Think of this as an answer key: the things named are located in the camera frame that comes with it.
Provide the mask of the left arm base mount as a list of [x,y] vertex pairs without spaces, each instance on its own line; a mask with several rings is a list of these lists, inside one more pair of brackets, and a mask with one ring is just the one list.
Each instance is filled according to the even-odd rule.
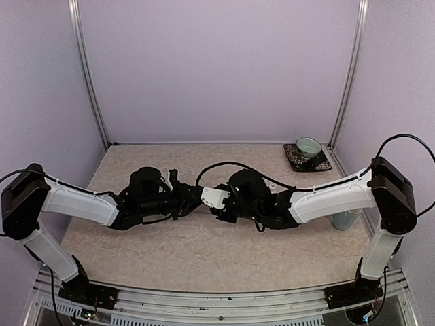
[[113,310],[118,293],[119,291],[114,287],[71,281],[61,285],[58,295],[75,303]]

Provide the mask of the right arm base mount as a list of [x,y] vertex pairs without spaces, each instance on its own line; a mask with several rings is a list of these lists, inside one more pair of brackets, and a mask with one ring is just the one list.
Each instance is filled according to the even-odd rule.
[[324,289],[329,309],[351,306],[383,296],[380,285],[354,285],[347,283]]

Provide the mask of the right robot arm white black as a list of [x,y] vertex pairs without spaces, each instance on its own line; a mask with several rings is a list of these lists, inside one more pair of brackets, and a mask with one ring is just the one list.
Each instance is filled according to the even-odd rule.
[[376,208],[380,221],[366,254],[360,259],[355,280],[339,286],[361,302],[385,281],[388,261],[396,253],[404,235],[410,233],[421,216],[415,208],[411,182],[388,160],[376,153],[368,167],[348,177],[297,188],[272,179],[283,188],[272,193],[268,176],[242,163],[224,189],[204,188],[201,201],[218,212],[218,217],[235,222],[254,221],[257,230],[286,229],[306,224],[326,215]]

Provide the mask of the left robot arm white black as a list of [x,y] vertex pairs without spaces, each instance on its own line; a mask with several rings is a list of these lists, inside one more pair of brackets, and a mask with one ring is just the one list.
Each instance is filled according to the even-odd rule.
[[201,187],[182,183],[177,171],[164,179],[156,168],[145,167],[130,176],[119,194],[92,192],[47,175],[40,164],[10,173],[13,181],[1,193],[5,236],[21,242],[63,283],[61,295],[90,301],[96,285],[89,281],[77,258],[66,253],[39,221],[41,213],[59,213],[125,231],[138,225],[177,220],[201,205]]

